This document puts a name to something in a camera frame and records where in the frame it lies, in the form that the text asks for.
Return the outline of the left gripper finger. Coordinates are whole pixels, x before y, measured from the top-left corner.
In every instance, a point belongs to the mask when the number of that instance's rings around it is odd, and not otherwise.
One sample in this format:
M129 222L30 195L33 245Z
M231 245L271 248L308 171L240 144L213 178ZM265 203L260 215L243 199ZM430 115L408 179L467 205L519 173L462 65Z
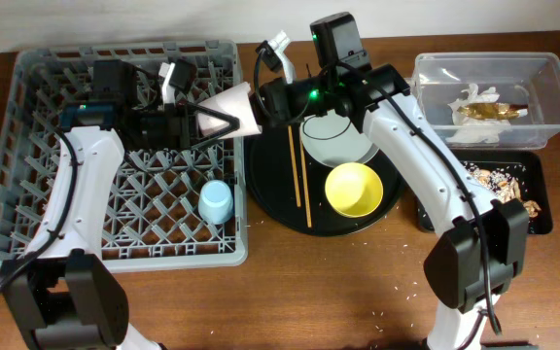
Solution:
M222 140L223 137L237 131L240 127L239 120L222 121L224 126L205 126L201 120L195 119L194 126L191 132L191 148L192 149L206 149L211 147Z
M240 120L232 115L228 115L189 101L185 103L185 106L189 110L190 114L193 114L193 120L196 123L199 123L198 116L202 114L226 122L229 125L240 125Z

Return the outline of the pink plastic cup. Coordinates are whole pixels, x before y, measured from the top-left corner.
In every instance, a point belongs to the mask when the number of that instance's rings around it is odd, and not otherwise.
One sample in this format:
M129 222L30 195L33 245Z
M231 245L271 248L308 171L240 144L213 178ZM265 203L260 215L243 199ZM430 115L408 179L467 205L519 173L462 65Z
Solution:
M250 90L250 84L244 82L199 103L199 106L239 119L239 128L226 136L222 136L222 139L262 133L263 128L258 125L250 104ZM228 126L227 122L203 112L197 113L197 121L203 136L211 135Z

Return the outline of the blue plastic cup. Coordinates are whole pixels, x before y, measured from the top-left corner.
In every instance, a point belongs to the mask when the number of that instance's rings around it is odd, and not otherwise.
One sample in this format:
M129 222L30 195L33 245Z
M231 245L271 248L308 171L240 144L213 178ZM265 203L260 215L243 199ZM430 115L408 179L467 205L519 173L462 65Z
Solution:
M198 212L208 224L221 225L233 215L233 195L227 183L211 180L200 191Z

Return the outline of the yellow bowl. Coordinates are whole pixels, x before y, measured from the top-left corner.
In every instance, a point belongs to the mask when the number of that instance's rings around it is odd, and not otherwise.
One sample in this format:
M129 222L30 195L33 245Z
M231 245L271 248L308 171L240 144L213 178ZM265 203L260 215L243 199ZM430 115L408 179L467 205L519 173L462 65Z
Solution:
M362 218L373 213L381 204L384 186L369 166L347 162L329 173L324 192L336 213L347 218Z

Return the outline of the peanut shells and rice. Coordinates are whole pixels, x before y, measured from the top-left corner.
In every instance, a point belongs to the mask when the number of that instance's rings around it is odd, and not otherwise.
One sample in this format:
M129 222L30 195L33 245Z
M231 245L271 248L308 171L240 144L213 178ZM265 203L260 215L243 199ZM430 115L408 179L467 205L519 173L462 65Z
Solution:
M537 201L523 198L520 183L513 175L504 170L480 168L474 163L464 162L463 165L477 182L492 192L502 203L516 199L522 203L531 219L537 218L543 211Z

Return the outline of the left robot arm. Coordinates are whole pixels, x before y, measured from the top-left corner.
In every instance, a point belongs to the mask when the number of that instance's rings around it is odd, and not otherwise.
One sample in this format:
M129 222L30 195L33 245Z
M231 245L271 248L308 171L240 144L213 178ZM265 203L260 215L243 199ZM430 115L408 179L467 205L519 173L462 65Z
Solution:
M0 299L31 349L152 349L129 321L126 293L102 261L112 184L132 151L203 151L254 119L242 83L201 103L178 100L195 77L184 60L152 73L156 94L138 93L142 69L119 59L92 65L90 90L60 111L60 151L47 208L15 259L0 267Z

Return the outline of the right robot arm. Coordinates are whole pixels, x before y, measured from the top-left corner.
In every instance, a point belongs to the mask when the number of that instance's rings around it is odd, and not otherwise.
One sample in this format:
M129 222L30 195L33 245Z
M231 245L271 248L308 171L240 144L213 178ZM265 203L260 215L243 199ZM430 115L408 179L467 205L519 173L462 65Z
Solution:
M477 349L486 328L501 331L500 296L523 269L529 216L517 200L500 201L433 131L408 82L389 64L373 67L353 16L342 12L310 26L320 72L297 78L285 33L257 47L257 65L277 73L255 84L251 104L267 126L288 126L335 111L394 164L422 203L437 234L424 262L437 296L428 349Z

